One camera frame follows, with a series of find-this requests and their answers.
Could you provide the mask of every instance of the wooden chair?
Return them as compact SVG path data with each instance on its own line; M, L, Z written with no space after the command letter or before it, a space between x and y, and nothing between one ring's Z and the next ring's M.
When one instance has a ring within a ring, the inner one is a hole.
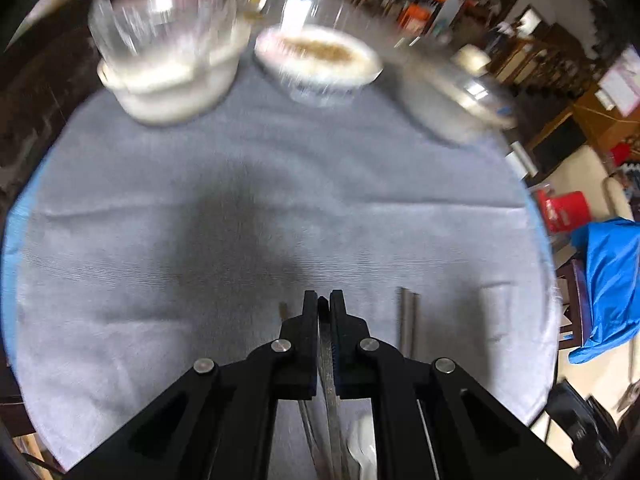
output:
M569 305L564 315L571 321L569 325L560 328L562 339L558 348L562 350L582 346L591 335L593 322L584 263L574 258L556 270L556 277L566 280Z

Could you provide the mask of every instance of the blue tarp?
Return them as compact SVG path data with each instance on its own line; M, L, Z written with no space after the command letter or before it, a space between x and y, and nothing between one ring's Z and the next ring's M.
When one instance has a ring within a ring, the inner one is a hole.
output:
M626 343L638 333L640 223L622 218L591 222L572 233L572 244L586 254L593 316L589 339L569 354L569 362L579 364Z

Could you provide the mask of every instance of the gray tablecloth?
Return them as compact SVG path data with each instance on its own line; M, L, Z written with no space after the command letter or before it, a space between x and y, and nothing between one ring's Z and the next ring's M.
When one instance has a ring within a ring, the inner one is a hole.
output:
M397 289L417 292L418 358L457 360L523 421L545 402L559 310L524 190L491 142L438 142L380 84L309 108L244 59L220 106L164 129L101 91L37 186L17 375L65 467L196 358L225 364L275 338L307 288L343 289L392 344ZM272 474L312 478L297 406L276 427Z

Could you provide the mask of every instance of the paper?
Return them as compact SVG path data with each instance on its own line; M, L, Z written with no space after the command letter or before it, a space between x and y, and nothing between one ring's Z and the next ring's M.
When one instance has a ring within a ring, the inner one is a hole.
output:
M596 92L596 97L607 112L612 111L613 108L616 107L616 104L611 100L611 97L609 97L609 95L604 90L598 90Z
M632 46L625 49L599 85L623 117L636 109L640 104L640 56Z
M513 170L513 173L518 177L518 180L522 180L529 174L527 168L524 167L516 152L511 152L505 157L505 160L509 163L509 166Z

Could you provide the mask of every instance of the blue tablecloth edge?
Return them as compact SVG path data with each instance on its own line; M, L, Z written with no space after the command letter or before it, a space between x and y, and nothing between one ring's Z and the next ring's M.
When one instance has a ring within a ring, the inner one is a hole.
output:
M15 370L16 364L16 300L17 273L22 260L22 245L27 222L31 215L33 203L46 160L40 162L27 186L15 201L6 216L4 240L0 262L0 330L7 360Z

